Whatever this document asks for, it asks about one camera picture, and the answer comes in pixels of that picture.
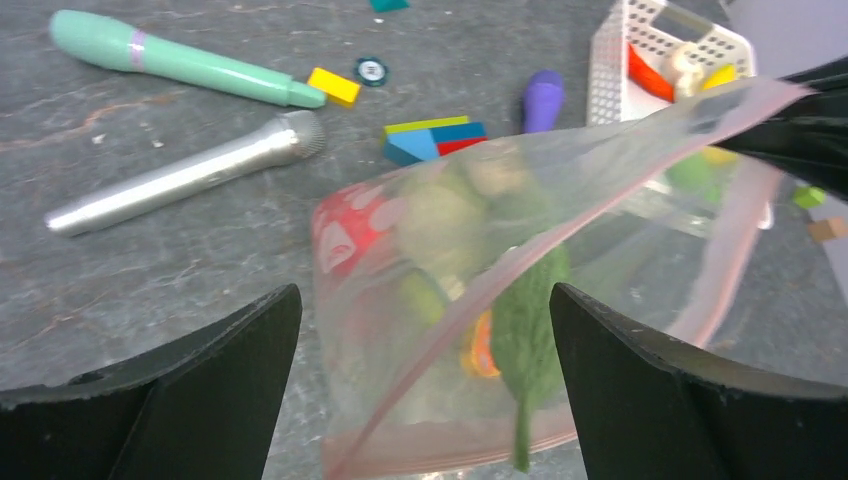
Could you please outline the white perforated plastic basket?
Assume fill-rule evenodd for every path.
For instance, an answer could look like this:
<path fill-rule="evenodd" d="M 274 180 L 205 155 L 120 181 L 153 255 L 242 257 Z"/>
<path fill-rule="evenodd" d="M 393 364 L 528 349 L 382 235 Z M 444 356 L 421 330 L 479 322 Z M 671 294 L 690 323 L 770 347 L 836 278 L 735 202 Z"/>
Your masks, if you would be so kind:
<path fill-rule="evenodd" d="M 730 66 L 738 78 L 757 74 L 754 49 L 743 36 L 668 1 L 616 1 L 591 40 L 589 125 L 643 118 L 668 105 L 630 78 L 629 48 L 670 81 L 675 55 L 698 65 L 705 78 Z"/>

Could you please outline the yellow small brick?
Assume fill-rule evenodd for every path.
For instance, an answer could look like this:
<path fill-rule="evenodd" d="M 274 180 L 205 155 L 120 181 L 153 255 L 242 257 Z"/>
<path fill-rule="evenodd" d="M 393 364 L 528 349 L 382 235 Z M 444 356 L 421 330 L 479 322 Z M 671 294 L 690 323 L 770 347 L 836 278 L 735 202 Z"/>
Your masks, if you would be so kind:
<path fill-rule="evenodd" d="M 328 99 L 346 108 L 352 108 L 360 93 L 360 85 L 321 67 L 315 67 L 307 84 L 324 92 Z"/>

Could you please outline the clear polka dot zip bag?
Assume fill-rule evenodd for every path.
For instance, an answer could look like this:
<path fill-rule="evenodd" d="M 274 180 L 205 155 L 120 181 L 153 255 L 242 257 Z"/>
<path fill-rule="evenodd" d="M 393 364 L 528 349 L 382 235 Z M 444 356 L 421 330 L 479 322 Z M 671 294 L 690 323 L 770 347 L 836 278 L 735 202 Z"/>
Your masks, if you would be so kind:
<path fill-rule="evenodd" d="M 742 79 L 643 119 L 490 140 L 326 197 L 312 219 L 336 407 L 324 476 L 524 467 L 573 440 L 549 311 L 558 282 L 705 345 L 780 181 L 705 149 L 807 94 Z"/>

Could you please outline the red toy apple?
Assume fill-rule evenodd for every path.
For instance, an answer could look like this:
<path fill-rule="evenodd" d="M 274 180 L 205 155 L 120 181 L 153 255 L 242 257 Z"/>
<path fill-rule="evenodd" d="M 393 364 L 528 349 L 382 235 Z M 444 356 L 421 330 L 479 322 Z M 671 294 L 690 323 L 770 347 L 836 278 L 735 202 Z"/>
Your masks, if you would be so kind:
<path fill-rule="evenodd" d="M 312 218 L 316 289 L 326 294 L 352 273 L 371 274 L 399 259 L 395 229 L 406 210 L 405 199 L 365 182 L 325 198 Z"/>

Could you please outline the mint green toy microphone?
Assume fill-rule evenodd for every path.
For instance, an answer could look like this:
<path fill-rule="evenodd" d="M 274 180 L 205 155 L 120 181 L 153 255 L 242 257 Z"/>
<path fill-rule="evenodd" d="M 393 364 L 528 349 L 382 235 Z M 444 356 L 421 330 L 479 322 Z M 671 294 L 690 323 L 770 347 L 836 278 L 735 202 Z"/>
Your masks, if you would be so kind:
<path fill-rule="evenodd" d="M 148 34 L 122 21 L 59 10 L 49 24 L 54 44 L 81 61 L 121 72 L 145 73 L 236 96 L 315 109 L 326 94 L 288 74 Z"/>

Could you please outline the small green cube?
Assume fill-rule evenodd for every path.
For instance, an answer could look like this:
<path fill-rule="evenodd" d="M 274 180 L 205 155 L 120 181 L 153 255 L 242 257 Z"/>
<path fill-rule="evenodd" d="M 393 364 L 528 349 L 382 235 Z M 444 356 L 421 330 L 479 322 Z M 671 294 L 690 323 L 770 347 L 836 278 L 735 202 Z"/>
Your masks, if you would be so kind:
<path fill-rule="evenodd" d="M 794 190 L 792 200 L 800 208 L 809 210 L 822 205 L 826 192 L 814 186 L 799 186 Z"/>

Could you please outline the tan wooden cube right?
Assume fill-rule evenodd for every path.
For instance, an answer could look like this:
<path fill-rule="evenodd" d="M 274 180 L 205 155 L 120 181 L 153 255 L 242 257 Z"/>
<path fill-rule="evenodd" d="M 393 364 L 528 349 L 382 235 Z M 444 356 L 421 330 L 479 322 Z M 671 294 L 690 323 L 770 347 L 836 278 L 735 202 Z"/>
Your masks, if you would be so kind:
<path fill-rule="evenodd" d="M 847 222 L 842 217 L 829 217 L 807 225 L 811 238 L 817 243 L 845 238 L 848 232 Z"/>

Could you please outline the white toy garlic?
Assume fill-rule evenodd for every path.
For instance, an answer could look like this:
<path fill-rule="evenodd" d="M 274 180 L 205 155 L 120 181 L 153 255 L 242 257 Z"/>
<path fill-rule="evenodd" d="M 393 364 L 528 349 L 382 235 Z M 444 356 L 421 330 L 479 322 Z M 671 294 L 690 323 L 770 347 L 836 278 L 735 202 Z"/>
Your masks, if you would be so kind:
<path fill-rule="evenodd" d="M 483 151 L 466 164 L 466 176 L 483 196 L 498 197 L 523 190 L 530 174 L 524 157 L 516 148 Z"/>

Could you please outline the yellow toy banana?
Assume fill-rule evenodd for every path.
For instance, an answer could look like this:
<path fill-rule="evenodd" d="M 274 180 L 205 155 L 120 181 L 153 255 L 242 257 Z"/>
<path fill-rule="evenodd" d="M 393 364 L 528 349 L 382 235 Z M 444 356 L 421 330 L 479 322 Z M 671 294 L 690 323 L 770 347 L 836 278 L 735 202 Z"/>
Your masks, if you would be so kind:
<path fill-rule="evenodd" d="M 700 90 L 706 91 L 718 86 L 722 86 L 736 81 L 738 78 L 737 71 L 734 65 L 727 64 L 706 76 L 702 82 Z"/>

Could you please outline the orange round toy slice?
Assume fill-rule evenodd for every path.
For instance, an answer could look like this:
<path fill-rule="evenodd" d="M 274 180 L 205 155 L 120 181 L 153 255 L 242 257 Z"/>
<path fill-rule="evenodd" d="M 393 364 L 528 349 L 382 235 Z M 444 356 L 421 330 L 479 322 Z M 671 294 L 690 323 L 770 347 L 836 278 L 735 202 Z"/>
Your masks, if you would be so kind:
<path fill-rule="evenodd" d="M 490 351 L 491 326 L 492 312 L 486 310 L 467 331 L 460 362 L 471 376 L 496 378 L 501 375 Z"/>

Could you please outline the short green toy gourd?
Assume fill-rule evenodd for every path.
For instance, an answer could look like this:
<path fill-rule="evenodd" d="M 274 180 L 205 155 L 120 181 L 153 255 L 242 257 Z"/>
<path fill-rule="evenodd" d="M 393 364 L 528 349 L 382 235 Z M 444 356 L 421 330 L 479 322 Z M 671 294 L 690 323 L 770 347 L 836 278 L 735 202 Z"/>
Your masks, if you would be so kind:
<path fill-rule="evenodd" d="M 699 152 L 680 160 L 665 171 L 669 184 L 685 193 L 700 196 L 705 202 L 718 204 L 723 185 L 720 175 Z"/>

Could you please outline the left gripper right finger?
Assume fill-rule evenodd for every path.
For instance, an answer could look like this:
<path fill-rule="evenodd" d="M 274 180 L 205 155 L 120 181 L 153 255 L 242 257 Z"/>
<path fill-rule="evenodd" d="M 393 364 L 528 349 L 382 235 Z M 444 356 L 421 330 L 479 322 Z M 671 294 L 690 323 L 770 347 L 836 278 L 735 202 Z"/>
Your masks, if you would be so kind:
<path fill-rule="evenodd" d="M 591 479 L 843 479 L 847 390 L 758 369 L 567 284 L 554 338 Z"/>

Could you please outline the silver toy microphone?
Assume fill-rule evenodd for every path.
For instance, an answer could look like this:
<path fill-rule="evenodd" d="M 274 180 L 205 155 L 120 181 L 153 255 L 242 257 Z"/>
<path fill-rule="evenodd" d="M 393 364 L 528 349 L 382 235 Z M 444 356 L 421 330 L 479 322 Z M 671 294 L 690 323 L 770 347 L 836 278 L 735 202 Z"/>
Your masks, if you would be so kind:
<path fill-rule="evenodd" d="M 325 131 L 313 112 L 277 115 L 250 134 L 51 211 L 45 225 L 65 237 L 101 230 L 236 178 L 306 160 L 324 146 Z"/>

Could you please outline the blue red green brick stack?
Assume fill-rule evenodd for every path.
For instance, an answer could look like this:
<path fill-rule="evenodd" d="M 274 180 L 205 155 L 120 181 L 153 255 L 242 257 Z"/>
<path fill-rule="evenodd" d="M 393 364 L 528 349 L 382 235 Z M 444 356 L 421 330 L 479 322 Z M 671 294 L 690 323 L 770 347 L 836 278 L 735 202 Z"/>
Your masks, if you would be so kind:
<path fill-rule="evenodd" d="M 440 158 L 487 139 L 484 125 L 465 115 L 419 120 L 385 126 L 382 153 L 395 165 L 405 167 Z"/>

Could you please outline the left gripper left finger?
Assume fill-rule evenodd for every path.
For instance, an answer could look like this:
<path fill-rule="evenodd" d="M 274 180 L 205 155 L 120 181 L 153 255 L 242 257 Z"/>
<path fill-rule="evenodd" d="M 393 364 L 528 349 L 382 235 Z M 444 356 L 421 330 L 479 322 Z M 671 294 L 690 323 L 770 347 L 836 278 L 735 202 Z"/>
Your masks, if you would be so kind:
<path fill-rule="evenodd" d="M 58 386 L 1 394 L 5 479 L 259 479 L 302 318 L 287 285 Z"/>

